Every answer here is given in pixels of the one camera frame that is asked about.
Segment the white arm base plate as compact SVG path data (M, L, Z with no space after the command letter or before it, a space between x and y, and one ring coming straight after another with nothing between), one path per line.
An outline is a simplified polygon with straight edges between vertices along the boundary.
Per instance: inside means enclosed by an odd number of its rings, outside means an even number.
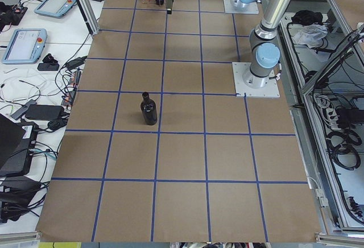
M259 13L257 0L223 0L225 13L254 14Z
M235 95L251 98L279 98L274 71L267 77L256 77L250 72L251 63L233 62Z

